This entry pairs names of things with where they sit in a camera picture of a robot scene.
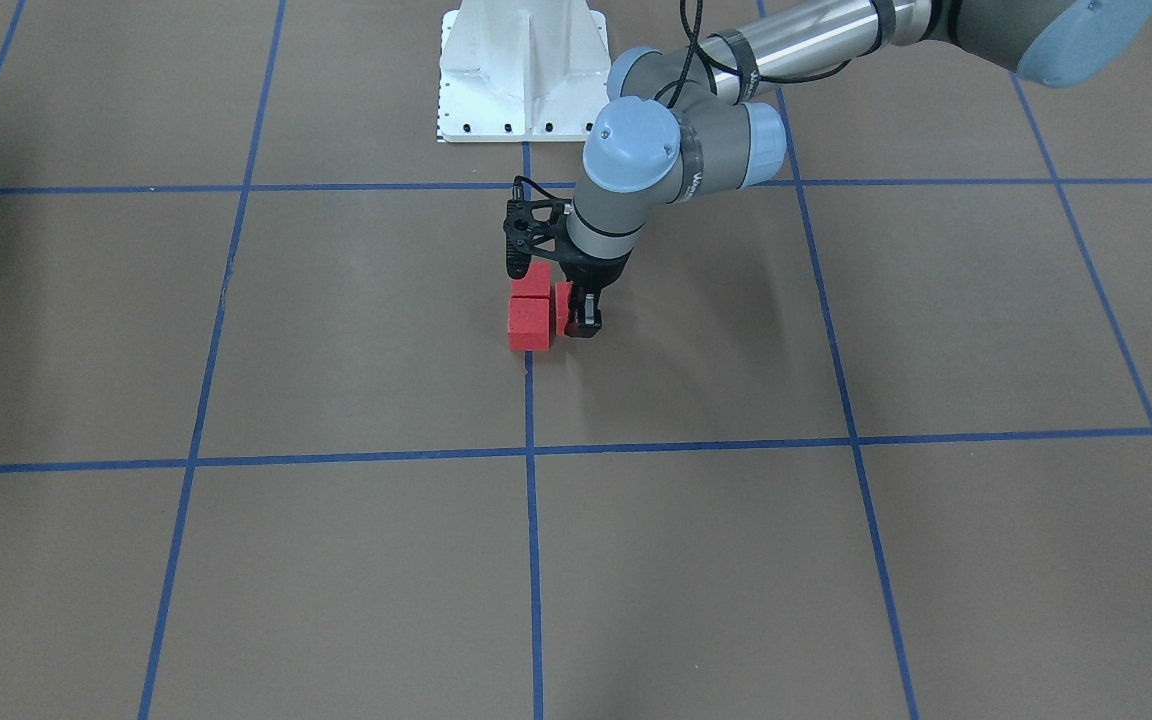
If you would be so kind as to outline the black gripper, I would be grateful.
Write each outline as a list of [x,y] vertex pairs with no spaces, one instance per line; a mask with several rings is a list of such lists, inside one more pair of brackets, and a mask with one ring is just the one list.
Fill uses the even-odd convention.
[[617,258],[594,258],[579,249],[573,249],[561,260],[561,270],[567,282],[571,283],[568,293],[568,314],[566,336],[577,340],[589,340],[602,329],[602,310],[600,296],[605,288],[617,282],[626,272],[632,251]]

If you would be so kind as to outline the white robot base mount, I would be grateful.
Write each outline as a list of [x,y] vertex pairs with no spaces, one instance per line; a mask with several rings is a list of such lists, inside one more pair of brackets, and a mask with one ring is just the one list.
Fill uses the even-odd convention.
[[585,141],[608,101],[602,12],[585,1],[462,1],[440,28],[435,141]]

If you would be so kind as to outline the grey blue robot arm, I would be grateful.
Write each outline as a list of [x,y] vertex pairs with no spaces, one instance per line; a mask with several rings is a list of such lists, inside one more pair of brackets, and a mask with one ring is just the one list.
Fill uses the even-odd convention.
[[570,338],[602,328],[599,301],[617,282],[650,214],[776,177],[788,151],[781,85],[827,79],[890,46],[942,41],[1044,88],[1087,81],[1146,26],[1152,1],[799,1],[685,50],[627,50],[582,145],[582,173],[561,211]]

